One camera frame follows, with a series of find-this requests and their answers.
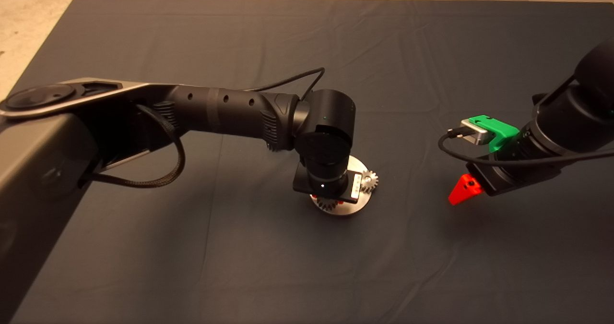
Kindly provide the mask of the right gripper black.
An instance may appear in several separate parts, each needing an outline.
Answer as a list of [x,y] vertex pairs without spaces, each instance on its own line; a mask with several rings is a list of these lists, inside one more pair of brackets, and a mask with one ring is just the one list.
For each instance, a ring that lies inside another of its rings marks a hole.
[[562,173],[560,168],[553,165],[495,167],[467,163],[466,168],[469,174],[461,175],[448,195],[448,202],[452,205],[465,202],[484,192],[489,196],[496,196],[526,188],[551,180]]

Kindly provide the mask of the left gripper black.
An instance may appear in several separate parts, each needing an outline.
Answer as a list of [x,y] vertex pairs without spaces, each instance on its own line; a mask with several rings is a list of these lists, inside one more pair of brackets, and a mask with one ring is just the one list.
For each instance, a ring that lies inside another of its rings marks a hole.
[[324,198],[335,200],[336,204],[356,204],[363,172],[363,163],[300,163],[294,175],[293,189],[307,193],[313,200]]

